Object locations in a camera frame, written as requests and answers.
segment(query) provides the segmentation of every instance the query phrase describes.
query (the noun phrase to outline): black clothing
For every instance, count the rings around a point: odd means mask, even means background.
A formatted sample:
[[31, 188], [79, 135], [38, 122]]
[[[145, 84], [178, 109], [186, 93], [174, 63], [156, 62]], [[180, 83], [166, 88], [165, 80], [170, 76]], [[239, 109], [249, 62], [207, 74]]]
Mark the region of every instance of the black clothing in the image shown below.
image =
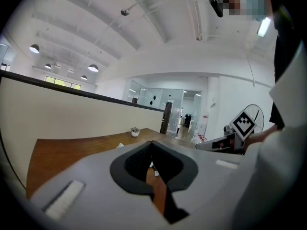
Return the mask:
[[[274, 26], [278, 31], [276, 40], [274, 67], [275, 82], [282, 76], [291, 63], [302, 38], [303, 22], [299, 14], [299, 0], [271, 0], [274, 16]], [[270, 122], [277, 124], [278, 129], [284, 127], [283, 120], [273, 104]]]

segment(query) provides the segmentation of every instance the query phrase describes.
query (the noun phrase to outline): glass wall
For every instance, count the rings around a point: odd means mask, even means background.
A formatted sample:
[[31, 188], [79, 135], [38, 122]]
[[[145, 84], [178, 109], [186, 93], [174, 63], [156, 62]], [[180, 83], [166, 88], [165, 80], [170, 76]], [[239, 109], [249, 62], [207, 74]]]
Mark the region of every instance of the glass wall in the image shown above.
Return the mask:
[[162, 89], [141, 87], [138, 104], [153, 108], [159, 108]]
[[166, 103], [173, 102], [172, 112], [168, 123], [167, 132], [176, 134], [178, 122], [181, 114], [181, 103], [183, 98], [183, 90], [162, 89], [160, 109], [165, 110]]
[[189, 127], [189, 134], [191, 136], [194, 135], [194, 132], [197, 126], [200, 105], [201, 105], [201, 92], [198, 92], [195, 94], [194, 101], [193, 101], [193, 113], [192, 113], [192, 118], [191, 118], [190, 127]]
[[134, 81], [131, 81], [128, 91], [127, 102], [132, 102], [133, 98], [138, 99], [141, 91], [141, 86]]

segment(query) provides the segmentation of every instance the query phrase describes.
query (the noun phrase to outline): person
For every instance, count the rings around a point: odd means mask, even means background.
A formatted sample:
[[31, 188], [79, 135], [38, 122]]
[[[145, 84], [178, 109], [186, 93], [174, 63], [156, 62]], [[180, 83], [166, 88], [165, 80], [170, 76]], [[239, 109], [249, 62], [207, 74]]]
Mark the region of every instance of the person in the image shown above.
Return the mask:
[[[278, 31], [276, 40], [274, 67], [275, 82], [282, 76], [290, 64], [305, 33], [300, 9], [302, 0], [222, 0], [223, 8], [228, 8], [230, 14], [246, 15], [252, 20], [261, 22], [269, 17]], [[272, 106], [270, 122], [274, 125], [258, 134], [250, 135], [243, 147], [244, 153], [250, 144], [262, 142], [269, 134], [284, 127], [283, 120], [275, 106]]]

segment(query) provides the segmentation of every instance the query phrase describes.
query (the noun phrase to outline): fan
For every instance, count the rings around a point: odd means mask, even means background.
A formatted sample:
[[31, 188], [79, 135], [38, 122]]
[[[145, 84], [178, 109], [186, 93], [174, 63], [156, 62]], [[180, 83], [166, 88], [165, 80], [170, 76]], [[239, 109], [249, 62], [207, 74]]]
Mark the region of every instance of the fan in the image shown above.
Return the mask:
[[254, 120], [256, 127], [253, 130], [252, 134], [260, 133], [263, 130], [264, 126], [264, 116], [260, 107], [255, 104], [248, 105], [244, 111]]

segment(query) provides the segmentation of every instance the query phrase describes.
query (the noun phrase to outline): ceiling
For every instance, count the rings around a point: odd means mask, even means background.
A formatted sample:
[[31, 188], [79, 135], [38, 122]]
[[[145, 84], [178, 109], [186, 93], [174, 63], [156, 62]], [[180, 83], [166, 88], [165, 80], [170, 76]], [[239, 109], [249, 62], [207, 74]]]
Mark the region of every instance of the ceiling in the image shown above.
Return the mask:
[[[28, 5], [28, 43], [77, 69], [72, 79], [80, 80], [96, 64], [99, 72], [91, 75], [91, 84], [118, 60], [162, 44], [228, 42], [270, 59], [275, 50], [273, 23], [260, 38], [258, 22], [226, 11], [218, 18], [208, 0], [29, 0]], [[128, 16], [121, 15], [132, 5]]]

